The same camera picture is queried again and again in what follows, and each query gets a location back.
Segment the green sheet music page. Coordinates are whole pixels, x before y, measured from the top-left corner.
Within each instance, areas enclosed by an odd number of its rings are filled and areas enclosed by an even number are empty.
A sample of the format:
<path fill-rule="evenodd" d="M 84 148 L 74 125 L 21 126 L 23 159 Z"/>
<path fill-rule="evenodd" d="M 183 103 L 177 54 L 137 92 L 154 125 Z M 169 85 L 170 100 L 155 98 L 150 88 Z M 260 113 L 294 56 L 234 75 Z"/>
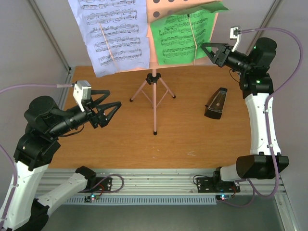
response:
<path fill-rule="evenodd" d="M 201 45 L 211 41 L 217 14 L 228 10 L 223 2 L 212 1 L 151 22 L 157 63 L 194 64 L 206 57 Z"/>

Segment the black metronome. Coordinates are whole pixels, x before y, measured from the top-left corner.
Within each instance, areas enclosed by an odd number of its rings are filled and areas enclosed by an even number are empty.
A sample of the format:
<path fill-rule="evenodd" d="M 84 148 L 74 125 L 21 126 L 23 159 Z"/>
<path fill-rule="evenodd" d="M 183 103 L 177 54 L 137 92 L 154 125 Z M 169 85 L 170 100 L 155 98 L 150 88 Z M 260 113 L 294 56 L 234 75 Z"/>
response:
<path fill-rule="evenodd" d="M 216 120 L 221 119 L 227 92 L 226 88 L 221 87 L 210 97 L 205 105 L 204 116 Z"/>

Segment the pink music stand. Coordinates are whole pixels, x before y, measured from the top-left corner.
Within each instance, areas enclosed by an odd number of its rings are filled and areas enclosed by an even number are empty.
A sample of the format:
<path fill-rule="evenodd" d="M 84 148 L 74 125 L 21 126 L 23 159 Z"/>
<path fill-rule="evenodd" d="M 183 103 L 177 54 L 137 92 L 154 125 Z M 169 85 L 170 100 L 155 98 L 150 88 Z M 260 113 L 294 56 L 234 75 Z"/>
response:
<path fill-rule="evenodd" d="M 154 114 L 153 134 L 157 134 L 157 84 L 161 83 L 166 94 L 175 98 L 158 73 L 159 68 L 196 65 L 207 62 L 201 53 L 201 45 L 212 38 L 218 13 L 225 11 L 219 0 L 148 0 L 147 37 L 150 44 L 150 63 L 147 78 L 130 98 L 134 101 L 145 84 L 153 87 L 149 99 Z"/>

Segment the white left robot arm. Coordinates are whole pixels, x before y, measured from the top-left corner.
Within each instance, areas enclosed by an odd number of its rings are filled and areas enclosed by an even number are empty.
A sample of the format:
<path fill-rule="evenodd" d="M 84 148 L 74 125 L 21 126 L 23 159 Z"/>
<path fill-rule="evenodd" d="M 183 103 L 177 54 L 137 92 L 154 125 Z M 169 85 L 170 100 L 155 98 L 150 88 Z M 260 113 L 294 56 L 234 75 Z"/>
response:
<path fill-rule="evenodd" d="M 121 102 L 103 103 L 108 90 L 94 90 L 96 100 L 88 97 L 80 106 L 61 110 L 50 96 L 35 98 L 24 116 L 25 134 L 14 153 L 17 175 L 12 179 L 1 209 L 0 226 L 8 231 L 40 231 L 51 214 L 78 192 L 104 190 L 102 179 L 88 167 L 76 169 L 73 175 L 49 193 L 36 197 L 39 182 L 60 148 L 59 138 L 82 130 L 86 123 L 94 128 L 105 127 L 121 107 Z"/>

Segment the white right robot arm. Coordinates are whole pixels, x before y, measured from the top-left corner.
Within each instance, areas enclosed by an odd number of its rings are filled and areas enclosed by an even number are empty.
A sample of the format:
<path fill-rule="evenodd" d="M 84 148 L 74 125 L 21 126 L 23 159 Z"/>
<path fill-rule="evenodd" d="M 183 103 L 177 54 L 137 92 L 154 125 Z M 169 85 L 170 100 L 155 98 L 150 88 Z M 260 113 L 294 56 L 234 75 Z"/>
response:
<path fill-rule="evenodd" d="M 250 155 L 238 157 L 234 165 L 218 167 L 213 173 L 213 187 L 222 191 L 230 182 L 241 179 L 278 181 L 281 171 L 289 165 L 289 158 L 281 154 L 273 122 L 274 89 L 268 70 L 276 56 L 277 43 L 259 38 L 248 55 L 224 43 L 204 43 L 201 48 L 213 64 L 240 74 L 239 87 L 251 129 Z"/>

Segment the white sheet music page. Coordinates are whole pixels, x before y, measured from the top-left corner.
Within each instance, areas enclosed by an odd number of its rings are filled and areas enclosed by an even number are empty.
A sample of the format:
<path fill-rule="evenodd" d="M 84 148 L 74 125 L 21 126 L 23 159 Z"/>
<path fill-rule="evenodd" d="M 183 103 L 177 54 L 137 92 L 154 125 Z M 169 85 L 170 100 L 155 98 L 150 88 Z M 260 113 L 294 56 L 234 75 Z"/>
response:
<path fill-rule="evenodd" d="M 71 0 L 96 77 L 150 65 L 144 0 Z"/>

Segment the left controller board with LEDs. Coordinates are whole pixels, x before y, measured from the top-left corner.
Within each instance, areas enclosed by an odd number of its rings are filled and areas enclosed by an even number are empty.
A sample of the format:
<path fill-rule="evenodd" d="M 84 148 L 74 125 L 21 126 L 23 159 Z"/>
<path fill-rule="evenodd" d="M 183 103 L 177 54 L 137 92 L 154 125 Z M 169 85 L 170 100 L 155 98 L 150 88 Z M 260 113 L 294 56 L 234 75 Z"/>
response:
<path fill-rule="evenodd" d="M 88 196 L 84 197 L 84 202 L 85 203 L 92 203 L 92 202 L 98 200 L 99 198 L 100 198 L 99 195 L 94 195 L 94 194 L 88 195 Z"/>

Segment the controller board with leds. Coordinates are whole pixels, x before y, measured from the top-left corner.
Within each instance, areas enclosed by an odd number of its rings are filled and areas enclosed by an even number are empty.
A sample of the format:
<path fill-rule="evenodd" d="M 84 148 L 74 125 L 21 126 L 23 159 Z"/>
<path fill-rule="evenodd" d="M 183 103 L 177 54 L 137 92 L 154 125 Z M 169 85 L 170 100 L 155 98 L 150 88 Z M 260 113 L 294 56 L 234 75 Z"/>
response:
<path fill-rule="evenodd" d="M 84 202 L 85 203 L 92 203 L 92 202 L 98 200 L 99 198 L 100 198 L 99 195 L 94 195 L 94 194 L 88 195 L 88 196 L 84 197 Z"/>
<path fill-rule="evenodd" d="M 232 199 L 232 195 L 220 194 L 220 195 L 216 195 L 216 199 L 219 201 L 226 201 L 226 200 Z"/>

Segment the right controller board with LEDs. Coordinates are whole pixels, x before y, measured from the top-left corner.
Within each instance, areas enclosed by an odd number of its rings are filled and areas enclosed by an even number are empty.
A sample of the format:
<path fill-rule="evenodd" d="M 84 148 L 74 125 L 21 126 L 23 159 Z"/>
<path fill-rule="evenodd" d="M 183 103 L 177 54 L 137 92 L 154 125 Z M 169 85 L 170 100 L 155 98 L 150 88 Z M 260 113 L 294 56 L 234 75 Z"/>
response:
<path fill-rule="evenodd" d="M 226 201 L 226 200 L 232 199 L 232 195 L 220 194 L 220 195 L 216 195 L 216 199 L 219 201 Z"/>

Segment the aluminium mounting rail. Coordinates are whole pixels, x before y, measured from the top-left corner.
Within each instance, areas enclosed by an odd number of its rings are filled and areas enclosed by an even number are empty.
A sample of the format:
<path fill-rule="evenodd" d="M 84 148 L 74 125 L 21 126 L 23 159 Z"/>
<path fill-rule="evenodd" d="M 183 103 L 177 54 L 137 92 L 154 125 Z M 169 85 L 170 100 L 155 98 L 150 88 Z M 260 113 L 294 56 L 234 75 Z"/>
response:
<path fill-rule="evenodd" d="M 119 174 L 124 187 L 111 195 L 197 195 L 195 175 L 212 176 L 213 168 L 93 169 L 98 177 Z M 75 172 L 72 168 L 49 168 L 42 176 L 36 196 L 57 188 Z"/>

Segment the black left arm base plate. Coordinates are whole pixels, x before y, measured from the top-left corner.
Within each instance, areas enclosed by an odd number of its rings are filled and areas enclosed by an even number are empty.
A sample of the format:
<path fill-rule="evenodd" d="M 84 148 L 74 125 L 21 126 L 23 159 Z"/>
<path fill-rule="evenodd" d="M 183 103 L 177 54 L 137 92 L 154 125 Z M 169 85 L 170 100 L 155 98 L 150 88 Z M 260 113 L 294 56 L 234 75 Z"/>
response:
<path fill-rule="evenodd" d="M 102 189 L 104 188 L 105 191 L 111 191 L 112 189 L 112 178 L 108 177 L 107 179 L 103 180 L 103 178 L 97 177 L 95 180 L 94 185 L 97 185 L 92 189 L 92 192 L 101 192 Z"/>

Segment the aluminium left corner post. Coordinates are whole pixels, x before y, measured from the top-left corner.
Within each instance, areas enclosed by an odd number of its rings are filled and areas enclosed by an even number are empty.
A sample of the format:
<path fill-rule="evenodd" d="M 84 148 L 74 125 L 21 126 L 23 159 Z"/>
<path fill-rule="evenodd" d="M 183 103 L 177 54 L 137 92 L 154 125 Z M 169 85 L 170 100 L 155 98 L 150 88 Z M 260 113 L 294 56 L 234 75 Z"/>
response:
<path fill-rule="evenodd" d="M 35 17 L 37 18 L 40 26 L 42 27 L 44 33 L 46 34 L 49 42 L 51 43 L 53 49 L 55 50 L 57 56 L 60 58 L 65 70 L 67 71 L 68 74 L 71 72 L 71 67 L 68 64 L 68 61 L 64 57 L 64 54 L 62 53 L 60 46 L 58 45 L 55 37 L 52 34 L 52 31 L 50 30 L 43 14 L 41 13 L 38 5 L 34 0 L 27 0 L 28 5 L 30 6 L 31 10 L 33 11 Z"/>

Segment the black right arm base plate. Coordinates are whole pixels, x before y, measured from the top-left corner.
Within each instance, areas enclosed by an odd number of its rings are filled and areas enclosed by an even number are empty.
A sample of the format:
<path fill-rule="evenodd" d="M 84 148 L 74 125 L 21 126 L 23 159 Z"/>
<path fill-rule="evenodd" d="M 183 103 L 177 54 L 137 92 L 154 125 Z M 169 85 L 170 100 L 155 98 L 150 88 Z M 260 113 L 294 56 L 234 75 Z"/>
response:
<path fill-rule="evenodd" d="M 241 191 L 239 186 L 234 182 L 219 181 L 214 183 L 212 177 L 197 177 L 193 179 L 199 193 L 239 193 Z"/>

